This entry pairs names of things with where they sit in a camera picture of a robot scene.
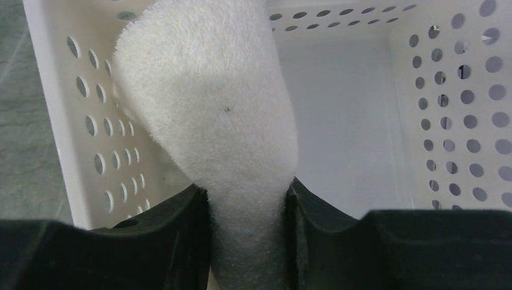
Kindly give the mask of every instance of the plastic basket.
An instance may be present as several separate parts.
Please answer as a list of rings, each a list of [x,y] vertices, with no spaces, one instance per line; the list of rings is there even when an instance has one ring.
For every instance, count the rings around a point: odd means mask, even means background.
[[[190,181],[117,108],[109,59],[153,1],[25,0],[76,226]],[[509,0],[270,0],[297,177],[338,209],[512,207]]]

